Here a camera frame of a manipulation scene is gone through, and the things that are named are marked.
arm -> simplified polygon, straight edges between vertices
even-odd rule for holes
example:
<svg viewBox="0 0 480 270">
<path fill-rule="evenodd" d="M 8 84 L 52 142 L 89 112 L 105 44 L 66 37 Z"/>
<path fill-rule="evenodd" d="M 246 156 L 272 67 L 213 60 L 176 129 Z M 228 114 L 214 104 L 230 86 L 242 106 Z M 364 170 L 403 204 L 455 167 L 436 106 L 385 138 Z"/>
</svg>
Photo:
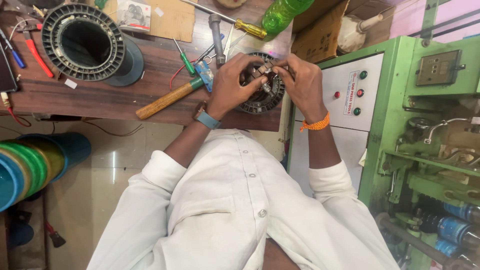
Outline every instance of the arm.
<svg viewBox="0 0 480 270">
<path fill-rule="evenodd" d="M 288 95 L 300 109 L 308 124 L 319 122 L 327 115 L 322 92 L 322 71 L 315 65 L 290 54 L 278 62 L 273 71 L 282 78 Z M 341 162 L 330 125 L 321 130 L 308 130 L 311 169 L 331 167 Z"/>
<path fill-rule="evenodd" d="M 230 110 L 245 102 L 260 86 L 264 77 L 259 77 L 246 85 L 240 86 L 240 73 L 250 63 L 263 63 L 259 56 L 247 56 L 243 53 L 235 55 L 223 65 L 215 75 L 212 96 L 208 101 L 206 112 L 212 118 L 220 121 Z M 188 167 L 200 146 L 205 141 L 210 129 L 198 121 L 193 121 L 165 149 L 165 153 L 183 167 Z"/>
<path fill-rule="evenodd" d="M 278 62 L 273 71 L 282 78 L 288 95 L 305 116 L 308 124 L 325 118 L 322 71 L 317 65 L 290 54 Z M 340 159 L 330 125 L 321 130 L 308 130 L 310 187 L 317 200 L 324 203 L 333 196 L 355 198 L 345 163 Z"/>
<path fill-rule="evenodd" d="M 290 54 L 273 68 L 282 78 L 293 103 L 308 124 L 324 119 L 322 71 L 314 64 Z M 396 263 L 383 240 L 368 208 L 357 199 L 345 163 L 340 159 L 330 125 L 322 130 L 308 130 L 309 179 L 314 197 L 337 222 L 345 226 L 385 265 Z"/>
<path fill-rule="evenodd" d="M 239 84 L 241 71 L 258 61 L 263 62 L 258 56 L 239 53 L 217 72 L 206 111 L 211 117 L 220 121 L 260 88 L 264 77 L 245 87 Z M 161 246 L 156 244 L 168 234 L 167 207 L 171 194 L 209 132 L 201 122 L 193 121 L 165 151 L 153 152 L 142 173 L 130 178 L 87 270 L 128 270 L 152 251 L 162 253 Z M 155 264 L 162 266 L 165 262 L 155 261 Z"/>
</svg>

green button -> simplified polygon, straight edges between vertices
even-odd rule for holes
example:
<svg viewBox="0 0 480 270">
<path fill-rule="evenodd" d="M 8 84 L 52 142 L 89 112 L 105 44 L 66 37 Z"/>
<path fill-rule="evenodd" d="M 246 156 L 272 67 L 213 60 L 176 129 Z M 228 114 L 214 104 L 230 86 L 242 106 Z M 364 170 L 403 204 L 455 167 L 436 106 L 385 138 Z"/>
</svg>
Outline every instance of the green button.
<svg viewBox="0 0 480 270">
<path fill-rule="evenodd" d="M 365 79 L 367 77 L 367 75 L 368 75 L 368 72 L 366 70 L 360 72 L 360 79 L 362 79 L 362 80 Z"/>
</svg>

man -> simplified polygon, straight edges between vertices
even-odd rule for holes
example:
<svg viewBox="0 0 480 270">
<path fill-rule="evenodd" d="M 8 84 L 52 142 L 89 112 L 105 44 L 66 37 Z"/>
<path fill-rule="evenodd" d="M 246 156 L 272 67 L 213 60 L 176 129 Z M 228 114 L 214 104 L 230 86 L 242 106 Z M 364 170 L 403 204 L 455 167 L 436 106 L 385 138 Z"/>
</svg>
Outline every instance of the man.
<svg viewBox="0 0 480 270">
<path fill-rule="evenodd" d="M 266 81 L 239 85 L 254 62 L 228 61 L 205 112 L 129 180 L 88 270 L 398 269 L 329 125 L 308 130 L 314 198 L 249 132 L 208 127 Z M 307 124 L 328 121 L 320 68 L 291 54 L 273 71 Z"/>
</svg>

shirt button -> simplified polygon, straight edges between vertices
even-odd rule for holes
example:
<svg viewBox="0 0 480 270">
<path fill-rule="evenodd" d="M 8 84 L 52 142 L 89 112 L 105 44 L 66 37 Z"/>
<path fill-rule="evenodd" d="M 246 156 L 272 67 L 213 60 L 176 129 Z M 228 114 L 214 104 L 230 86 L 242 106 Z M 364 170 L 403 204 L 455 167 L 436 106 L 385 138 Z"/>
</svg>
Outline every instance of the shirt button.
<svg viewBox="0 0 480 270">
<path fill-rule="evenodd" d="M 267 211 L 265 209 L 262 209 L 258 212 L 258 216 L 261 218 L 264 218 L 267 215 Z"/>
</svg>

hand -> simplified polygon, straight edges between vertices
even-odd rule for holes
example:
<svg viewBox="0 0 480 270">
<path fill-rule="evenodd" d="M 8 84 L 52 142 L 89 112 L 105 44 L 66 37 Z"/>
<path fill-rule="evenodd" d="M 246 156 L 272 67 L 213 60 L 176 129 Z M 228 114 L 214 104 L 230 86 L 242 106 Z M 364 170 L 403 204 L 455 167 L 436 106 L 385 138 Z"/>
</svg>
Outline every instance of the hand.
<svg viewBox="0 0 480 270">
<path fill-rule="evenodd" d="M 308 124 L 321 121 L 327 115 L 322 92 L 322 70 L 301 60 L 295 54 L 279 60 L 272 68 L 285 84 L 293 103 L 300 109 Z"/>
<path fill-rule="evenodd" d="M 223 65 L 215 75 L 212 96 L 207 104 L 207 113 L 220 121 L 230 110 L 248 100 L 267 78 L 261 76 L 246 86 L 240 86 L 240 73 L 252 63 L 264 64 L 260 56 L 238 53 Z"/>
</svg>

